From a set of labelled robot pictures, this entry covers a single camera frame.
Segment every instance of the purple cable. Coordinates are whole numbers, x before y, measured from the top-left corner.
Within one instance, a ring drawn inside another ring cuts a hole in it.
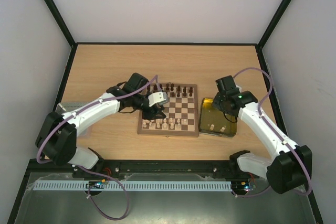
[[[129,93],[129,94],[126,94],[126,95],[121,95],[119,97],[111,97],[111,98],[107,98],[107,99],[103,99],[103,102],[107,102],[107,101],[113,101],[113,100],[116,100],[116,99],[124,99],[124,98],[127,98],[127,97],[130,97],[134,94],[137,94],[139,93],[140,91],[144,90],[145,88],[147,88],[147,86],[149,86],[150,84],[152,84],[154,81],[157,82],[157,75],[154,76],[154,78],[152,80],[150,80],[146,85],[144,85],[143,87],[139,88],[138,90],[135,90],[134,92],[132,93]],[[97,105],[98,103],[100,103],[100,101],[97,101],[97,102],[94,102],[94,103],[89,103],[87,105],[85,105],[82,109],[78,110],[77,111],[77,115],[82,113],[83,111],[87,110],[88,108],[92,107],[92,106],[95,106]],[[55,134],[55,132],[58,131],[59,128],[61,128],[66,122],[68,122],[70,119],[74,118],[73,115],[69,116],[68,118],[64,119],[62,122],[60,122],[50,133],[49,135],[46,137],[46,139],[43,141],[42,145],[40,146],[40,148],[38,149],[38,152],[37,152],[37,155],[36,155],[36,161],[39,163],[39,164],[45,164],[45,163],[48,163],[48,162],[51,162],[50,159],[48,160],[41,160],[40,157],[41,157],[41,154],[42,154],[42,151],[44,149],[44,147],[46,146],[46,144],[48,143],[48,141],[50,140],[51,136]],[[119,217],[119,218],[114,218],[114,217],[110,217],[106,214],[104,214],[100,209],[99,207],[97,206],[97,204],[95,203],[95,201],[93,200],[93,198],[91,197],[90,195],[90,189],[88,190],[88,195],[89,195],[89,198],[91,200],[91,202],[93,203],[93,205],[95,206],[95,208],[97,209],[98,213],[100,213],[102,216],[104,216],[105,218],[109,219],[109,220],[121,220],[123,218],[125,218],[127,216],[127,213],[128,213],[128,210],[130,208],[130,196],[128,194],[128,192],[126,191],[125,187],[115,178],[112,178],[108,175],[105,175],[105,174],[102,174],[102,173],[95,173],[95,172],[92,172],[90,170],[87,170],[85,169],[84,167],[82,166],[78,166],[80,169],[82,169],[83,171],[87,172],[87,173],[90,173],[90,174],[94,174],[94,175],[98,175],[98,176],[102,176],[102,177],[105,177],[105,178],[108,178],[114,182],[116,182],[121,188],[122,190],[125,192],[125,195],[126,195],[126,199],[127,199],[127,207],[126,207],[126,211],[125,213]]]
[[[243,73],[243,72],[245,72],[245,71],[247,71],[247,70],[257,70],[257,71],[259,71],[259,72],[262,72],[262,73],[267,77],[267,79],[268,79],[268,81],[269,81],[269,90],[268,90],[267,95],[264,96],[264,97],[262,98],[262,100],[260,101],[260,103],[259,103],[259,105],[258,105],[258,112],[259,112],[260,118],[262,118],[262,120],[263,120],[263,121],[267,124],[267,126],[268,126],[268,127],[269,127],[269,128],[276,134],[276,136],[277,136],[282,142],[285,141],[285,139],[281,136],[281,134],[280,134],[275,128],[273,128],[273,126],[270,124],[270,122],[268,122],[268,120],[267,120],[264,116],[262,116],[262,112],[261,112],[261,105],[262,105],[262,104],[264,103],[264,101],[270,96],[270,94],[271,94],[271,92],[272,92],[272,89],[273,89],[273,85],[274,85],[274,84],[273,84],[272,78],[271,78],[265,71],[263,71],[263,70],[261,70],[261,69],[259,69],[259,68],[254,68],[254,67],[245,68],[245,69],[239,71],[238,73],[236,73],[236,74],[233,76],[233,78],[236,78],[239,74],[241,74],[241,73]],[[297,194],[299,194],[299,195],[307,196],[307,195],[309,195],[309,194],[311,193],[311,191],[312,191],[312,184],[311,184],[311,179],[310,179],[309,173],[308,173],[308,171],[307,171],[305,165],[303,164],[302,160],[300,159],[299,155],[294,151],[294,149],[293,149],[288,143],[286,143],[285,146],[286,146],[286,147],[293,153],[294,157],[295,157],[295,158],[297,159],[297,161],[299,162],[299,164],[300,164],[300,166],[301,166],[301,168],[302,168],[302,170],[303,170],[303,173],[304,173],[305,176],[306,176],[307,182],[308,182],[308,190],[307,190],[305,193],[303,193],[303,192],[301,192],[301,191],[299,191],[299,190],[295,190],[295,192],[296,192]],[[268,188],[266,188],[264,191],[262,191],[262,192],[260,192],[260,193],[258,193],[258,194],[255,194],[255,195],[248,195],[248,196],[250,196],[250,197],[252,197],[252,196],[257,196],[257,195],[260,195],[260,194],[266,192],[267,190],[268,190]]]
[[[150,84],[152,84],[154,81],[157,82],[157,75],[154,76],[154,78],[152,80],[150,80],[149,82],[147,82],[146,85],[144,85],[143,87],[139,88],[138,90],[135,90],[133,91],[132,93],[129,93],[129,94],[126,94],[126,95],[121,95],[119,97],[111,97],[111,98],[107,98],[107,99],[103,99],[103,102],[107,102],[107,101],[112,101],[112,100],[116,100],[116,99],[124,99],[124,98],[127,98],[127,97],[130,97],[134,94],[137,94],[139,93],[140,91],[144,90],[145,88],[147,88],[147,86],[149,86]],[[93,102],[93,103],[89,103],[87,105],[85,105],[83,108],[81,108],[80,110],[77,111],[77,115],[82,113],[83,111],[87,110],[88,108],[92,107],[92,106],[95,106],[97,104],[99,104],[100,101],[96,101],[96,102]],[[40,148],[38,149],[38,152],[36,154],[36,161],[39,163],[39,164],[45,164],[45,163],[49,163],[51,162],[50,159],[47,159],[47,160],[41,160],[40,157],[41,157],[41,154],[42,154],[42,151],[44,149],[44,147],[46,146],[46,144],[48,143],[48,141],[50,140],[50,138],[52,137],[52,135],[55,134],[55,132],[58,131],[59,128],[61,128],[66,122],[68,122],[70,119],[74,118],[73,115],[69,116],[68,118],[64,119],[62,122],[60,122],[50,133],[49,135],[46,137],[46,139],[43,141],[42,145],[40,146]]]
[[[122,219],[124,219],[127,216],[128,210],[130,209],[130,196],[129,196],[128,192],[126,191],[125,187],[120,183],[120,181],[118,181],[117,179],[112,178],[112,177],[110,177],[108,175],[105,175],[105,174],[92,172],[90,170],[85,169],[82,166],[78,166],[78,167],[80,169],[82,169],[84,172],[87,172],[87,173],[90,173],[90,174],[94,174],[94,175],[98,175],[98,176],[102,176],[102,177],[105,177],[105,178],[107,178],[109,180],[112,180],[112,181],[116,182],[122,188],[122,190],[124,191],[125,196],[126,196],[127,206],[126,206],[126,210],[125,210],[124,214],[121,217],[119,217],[119,218],[114,218],[114,217],[108,216],[107,214],[105,214],[104,212],[102,212],[102,210],[100,210],[100,208],[97,206],[97,204],[93,200],[92,196],[90,195],[91,187],[89,187],[89,190],[88,190],[88,197],[90,198],[91,202],[95,206],[95,208],[98,211],[98,213],[100,213],[106,219],[108,219],[108,220],[122,220]]]

